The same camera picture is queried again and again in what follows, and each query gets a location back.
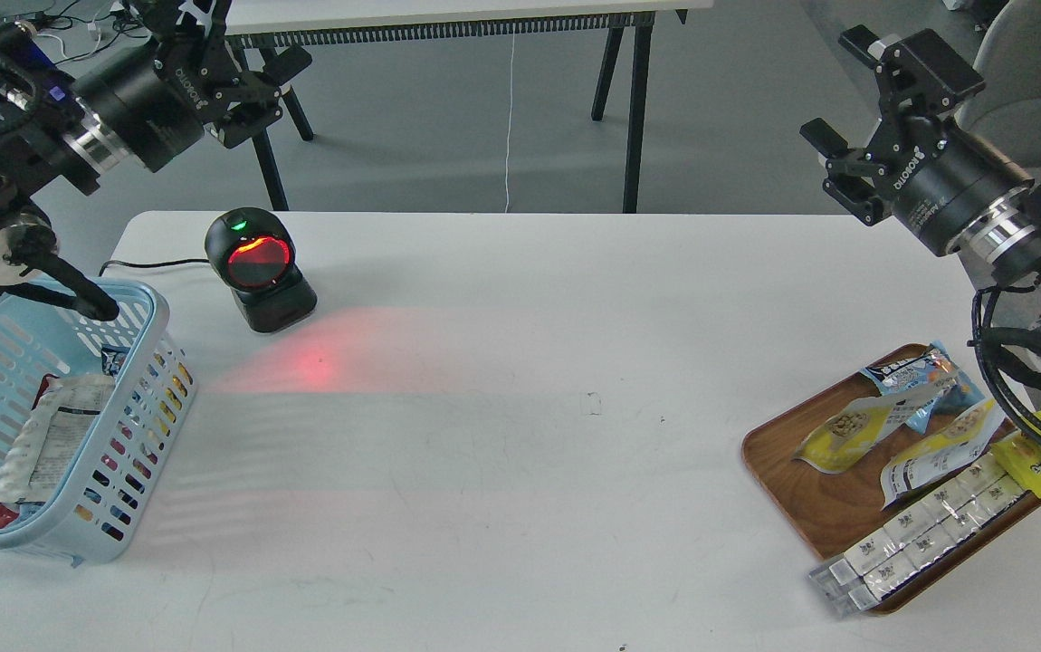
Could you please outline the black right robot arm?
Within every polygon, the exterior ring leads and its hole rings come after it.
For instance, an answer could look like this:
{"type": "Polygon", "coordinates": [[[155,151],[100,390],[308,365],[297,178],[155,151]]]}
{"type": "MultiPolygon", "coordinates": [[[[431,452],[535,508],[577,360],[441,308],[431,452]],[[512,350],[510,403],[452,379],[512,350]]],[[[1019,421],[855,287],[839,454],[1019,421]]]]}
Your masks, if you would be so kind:
{"type": "Polygon", "coordinates": [[[955,109],[987,85],[933,30],[877,37],[857,25],[839,42],[872,71],[879,120],[863,146],[826,120],[802,125],[824,160],[822,187],[864,225],[893,217],[931,254],[987,265],[969,343],[1006,417],[1041,446],[1041,417],[1008,386],[1041,388],[1041,183],[956,124],[955,109]]]}

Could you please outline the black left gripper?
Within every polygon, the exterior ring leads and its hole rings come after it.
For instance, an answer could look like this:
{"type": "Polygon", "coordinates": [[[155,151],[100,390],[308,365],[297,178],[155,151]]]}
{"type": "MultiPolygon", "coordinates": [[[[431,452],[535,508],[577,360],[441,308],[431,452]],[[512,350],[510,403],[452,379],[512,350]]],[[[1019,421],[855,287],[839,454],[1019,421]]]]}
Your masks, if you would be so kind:
{"type": "Polygon", "coordinates": [[[149,41],[77,81],[91,116],[151,172],[205,135],[226,149],[262,135],[283,116],[284,87],[312,62],[301,46],[248,69],[225,42],[230,1],[130,1],[149,41]]]}

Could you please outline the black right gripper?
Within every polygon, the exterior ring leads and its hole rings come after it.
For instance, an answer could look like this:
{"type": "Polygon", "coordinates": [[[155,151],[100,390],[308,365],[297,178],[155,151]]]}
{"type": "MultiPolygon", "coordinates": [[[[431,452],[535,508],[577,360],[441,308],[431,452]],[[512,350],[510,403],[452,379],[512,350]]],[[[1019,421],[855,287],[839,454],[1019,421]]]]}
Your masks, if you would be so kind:
{"type": "Polygon", "coordinates": [[[971,62],[930,28],[881,40],[859,24],[839,44],[874,72],[879,123],[859,149],[821,117],[802,125],[828,196],[864,225],[900,220],[937,256],[1035,256],[1036,225],[1021,210],[1033,178],[950,116],[987,87],[971,62]]]}

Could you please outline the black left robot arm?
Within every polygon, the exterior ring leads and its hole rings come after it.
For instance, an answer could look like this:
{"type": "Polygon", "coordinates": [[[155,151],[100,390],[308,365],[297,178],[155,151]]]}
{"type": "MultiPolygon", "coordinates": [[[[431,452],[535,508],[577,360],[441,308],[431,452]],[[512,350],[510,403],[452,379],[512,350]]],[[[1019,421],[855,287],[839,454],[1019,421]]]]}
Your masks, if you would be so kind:
{"type": "Polygon", "coordinates": [[[64,178],[88,195],[126,157],[162,169],[207,132],[234,148],[283,114],[281,91],[312,58],[301,46],[260,71],[225,41],[227,1],[136,1],[138,48],[71,77],[27,24],[0,24],[0,297],[115,321],[115,298],[60,257],[36,191],[64,178]]]}

